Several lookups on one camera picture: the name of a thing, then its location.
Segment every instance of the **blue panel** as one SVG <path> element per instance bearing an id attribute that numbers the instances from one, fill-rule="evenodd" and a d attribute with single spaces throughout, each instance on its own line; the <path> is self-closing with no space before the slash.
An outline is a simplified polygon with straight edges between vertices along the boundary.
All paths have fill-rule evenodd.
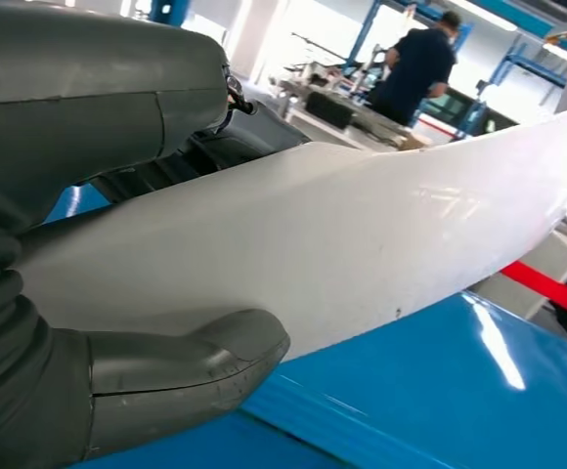
<path id="1" fill-rule="evenodd" d="M 89 184 L 72 186 L 60 195 L 60 198 L 45 220 L 45 223 L 73 217 L 80 213 L 105 207 L 106 205 L 109 205 L 109 203 L 105 197 Z"/>
<path id="2" fill-rule="evenodd" d="M 182 26 L 188 15 L 191 0 L 153 0 L 149 18 L 171 26 Z"/>
<path id="3" fill-rule="evenodd" d="M 341 469 L 342 463 L 237 412 L 77 469 Z"/>
<path id="4" fill-rule="evenodd" d="M 511 21 L 520 29 L 529 32 L 538 37 L 545 37 L 552 26 L 544 20 L 541 20 L 533 14 L 527 13 L 504 0 L 478 0 L 475 2 L 487 10 L 490 10 L 500 17 Z M 560 44 L 567 49 L 567 41 Z"/>
<path id="5" fill-rule="evenodd" d="M 355 467 L 567 467 L 567 341 L 458 295 L 284 363 L 245 409 Z"/>

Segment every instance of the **man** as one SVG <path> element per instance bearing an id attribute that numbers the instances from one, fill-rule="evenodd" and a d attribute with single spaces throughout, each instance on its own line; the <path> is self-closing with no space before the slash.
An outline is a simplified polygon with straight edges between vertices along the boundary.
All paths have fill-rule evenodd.
<path id="1" fill-rule="evenodd" d="M 446 12 L 432 29 L 412 29 L 385 54 L 392 71 L 375 93 L 372 108 L 401 125 L 408 125 L 424 98 L 447 91 L 456 63 L 452 46 L 461 18 Z"/>

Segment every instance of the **ceiling light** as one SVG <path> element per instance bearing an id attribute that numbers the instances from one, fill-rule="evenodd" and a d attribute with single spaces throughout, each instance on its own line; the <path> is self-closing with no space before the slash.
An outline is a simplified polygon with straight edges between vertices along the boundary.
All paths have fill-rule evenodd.
<path id="1" fill-rule="evenodd" d="M 477 15 L 479 18 L 482 18 L 485 21 L 491 22 L 492 24 L 495 26 L 500 27 L 501 29 L 505 29 L 506 31 L 512 32 L 512 31 L 515 31 L 518 29 L 518 26 L 516 26 L 515 24 L 513 24 L 512 22 L 503 20 L 494 13 L 491 13 L 481 7 L 478 7 L 477 5 L 475 5 L 474 3 L 467 2 L 466 0 L 449 0 L 449 1 L 455 5 L 457 5 L 460 8 L 463 8 L 466 10 L 466 12 L 470 12 L 473 15 Z"/>
<path id="2" fill-rule="evenodd" d="M 542 46 L 543 49 L 546 49 L 547 51 L 555 54 L 558 57 L 560 57 L 565 61 L 567 61 L 567 51 L 562 49 L 561 47 L 555 46 L 554 44 L 545 44 Z"/>

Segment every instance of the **fluorescent light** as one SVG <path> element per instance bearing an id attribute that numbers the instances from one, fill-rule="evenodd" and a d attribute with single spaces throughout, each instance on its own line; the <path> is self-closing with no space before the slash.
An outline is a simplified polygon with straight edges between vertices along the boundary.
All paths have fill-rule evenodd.
<path id="1" fill-rule="evenodd" d="M 542 47 L 544 49 L 546 49 L 547 51 L 552 54 L 555 54 L 556 56 L 561 59 L 567 61 L 567 51 L 562 49 L 561 47 L 555 46 L 554 44 L 545 44 Z"/>
<path id="2" fill-rule="evenodd" d="M 132 0 L 123 0 L 120 4 L 120 16 L 129 17 L 130 11 L 132 11 Z"/>
<path id="3" fill-rule="evenodd" d="M 449 0 L 449 1 L 455 5 L 457 5 L 460 8 L 463 8 L 466 10 L 466 12 L 470 12 L 473 15 L 477 15 L 479 18 L 482 18 L 485 21 L 491 22 L 492 24 L 495 26 L 500 27 L 501 29 L 505 29 L 506 31 L 513 32 L 513 31 L 518 29 L 518 26 L 516 26 L 515 24 L 513 24 L 512 22 L 503 20 L 494 13 L 491 13 L 481 7 L 478 7 L 477 5 L 475 5 L 474 3 L 467 2 L 466 0 Z"/>

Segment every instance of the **machine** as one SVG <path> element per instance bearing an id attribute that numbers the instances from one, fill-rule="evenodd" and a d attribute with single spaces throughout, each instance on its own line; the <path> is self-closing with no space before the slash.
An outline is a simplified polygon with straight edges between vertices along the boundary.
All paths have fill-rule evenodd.
<path id="1" fill-rule="evenodd" d="M 0 468 L 62 467 L 205 422 L 287 351 L 279 320 L 250 308 L 182 336 L 56 328 L 12 269 L 17 238 L 66 187 L 170 156 L 234 107 L 257 111 L 209 38 L 0 2 Z"/>
<path id="2" fill-rule="evenodd" d="M 184 182 L 198 155 L 215 164 Z M 87 181 L 120 203 L 39 227 Z M 288 359 L 419 311 L 566 207 L 567 112 L 401 153 L 308 143 L 208 38 L 0 2 L 0 468 L 227 412 L 290 339 Z"/>

